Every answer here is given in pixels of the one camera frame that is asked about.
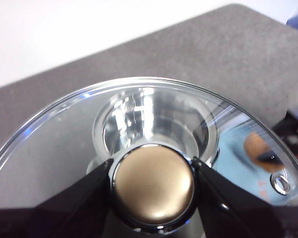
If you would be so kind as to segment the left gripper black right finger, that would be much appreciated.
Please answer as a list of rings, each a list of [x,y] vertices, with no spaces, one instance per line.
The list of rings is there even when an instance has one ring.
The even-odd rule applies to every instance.
[[[298,206],[273,206],[194,157],[196,204],[208,238],[298,238]]]

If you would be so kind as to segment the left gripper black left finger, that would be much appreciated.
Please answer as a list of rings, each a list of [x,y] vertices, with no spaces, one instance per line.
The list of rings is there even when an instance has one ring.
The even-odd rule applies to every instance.
[[[108,159],[70,187],[33,208],[0,209],[0,238],[97,237],[110,200]]]

